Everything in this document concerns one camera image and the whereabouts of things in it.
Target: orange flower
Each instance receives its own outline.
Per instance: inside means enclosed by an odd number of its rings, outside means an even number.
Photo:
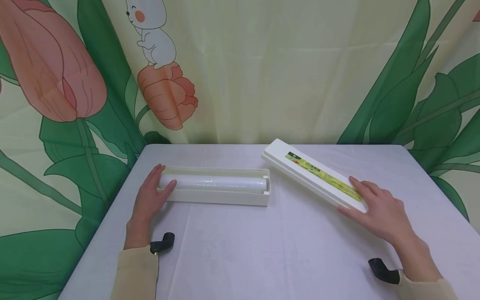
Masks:
[[[163,126],[172,130],[183,128],[198,105],[195,86],[185,77],[180,66],[173,62],[155,70],[145,67],[138,73],[138,85],[147,105]]]
[[[74,29],[37,0],[0,0],[0,37],[18,82],[45,117],[73,121],[96,114],[107,88]]]

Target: table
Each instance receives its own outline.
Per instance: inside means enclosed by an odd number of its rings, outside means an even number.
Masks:
[[[265,168],[266,145],[147,146],[60,299],[109,299],[117,256],[138,188],[157,163],[181,167]],[[405,202],[417,234],[460,299],[480,294],[480,236],[397,145],[296,145],[345,176],[376,182]],[[160,255],[157,299],[396,299],[367,261],[401,267],[393,248],[340,216],[326,201],[271,169],[268,207],[167,203],[153,240],[176,235]]]

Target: floral curtain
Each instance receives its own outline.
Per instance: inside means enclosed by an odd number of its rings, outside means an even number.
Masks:
[[[480,230],[479,9],[0,0],[0,299],[59,296],[151,143],[401,144]]]

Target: product label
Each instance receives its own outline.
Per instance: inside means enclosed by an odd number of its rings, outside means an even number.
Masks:
[[[285,156],[285,157],[288,158],[289,160],[291,160],[292,162],[296,163],[300,167],[304,168],[305,170],[309,171],[310,173],[312,173],[316,177],[318,177],[321,180],[325,181],[326,183],[330,184],[331,186],[333,186],[337,190],[347,194],[348,196],[352,197],[353,199],[357,200],[358,202],[361,202],[361,196],[359,195],[357,190],[355,190],[354,188],[352,188],[348,184],[344,183],[343,181],[338,180],[337,178],[333,177],[330,174],[327,174],[325,171],[320,170],[319,168],[312,165],[308,161],[305,161],[301,157],[299,157],[299,156],[297,156],[297,155],[295,155],[291,152],[289,152],[287,154],[287,156]]]

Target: sleeve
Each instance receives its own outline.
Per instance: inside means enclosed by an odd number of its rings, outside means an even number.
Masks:
[[[413,282],[399,270],[398,293],[401,300],[458,300],[452,286],[445,279],[437,282]]]
[[[150,252],[150,245],[123,250],[110,300],[155,300],[157,277],[158,256]]]

